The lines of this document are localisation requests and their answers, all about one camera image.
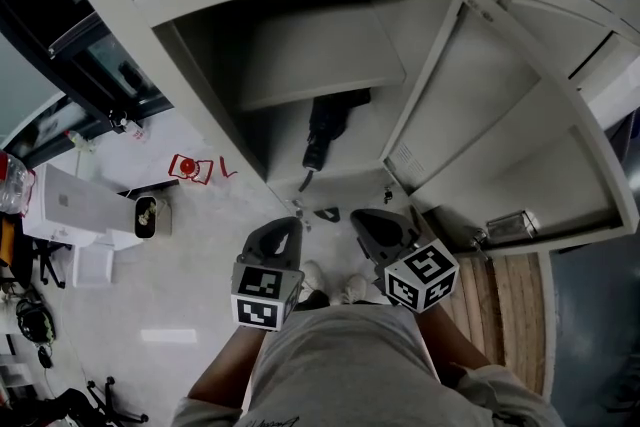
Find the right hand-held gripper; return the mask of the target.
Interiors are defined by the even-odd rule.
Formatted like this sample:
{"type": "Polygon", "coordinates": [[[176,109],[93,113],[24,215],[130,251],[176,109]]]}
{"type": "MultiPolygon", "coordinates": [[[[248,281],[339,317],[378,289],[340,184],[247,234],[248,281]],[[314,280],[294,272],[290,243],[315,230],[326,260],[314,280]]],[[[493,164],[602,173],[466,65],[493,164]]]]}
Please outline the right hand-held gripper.
{"type": "MultiPolygon", "coordinates": [[[[367,257],[374,261],[388,261],[392,248],[407,249],[418,240],[413,225],[397,213],[358,209],[351,213],[350,221],[367,257]]],[[[420,314],[448,298],[458,276],[457,260],[435,239],[378,268],[373,284],[392,305],[420,314]]]]}

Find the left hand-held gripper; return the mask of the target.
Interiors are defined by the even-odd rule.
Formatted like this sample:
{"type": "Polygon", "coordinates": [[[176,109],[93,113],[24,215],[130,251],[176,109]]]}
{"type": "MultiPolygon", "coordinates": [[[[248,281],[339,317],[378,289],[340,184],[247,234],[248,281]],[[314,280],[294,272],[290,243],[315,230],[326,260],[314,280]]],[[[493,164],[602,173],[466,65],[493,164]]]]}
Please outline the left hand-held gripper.
{"type": "Polygon", "coordinates": [[[276,219],[249,234],[234,263],[231,307],[239,326],[279,331],[297,306],[303,225],[296,217],[276,219]]]}

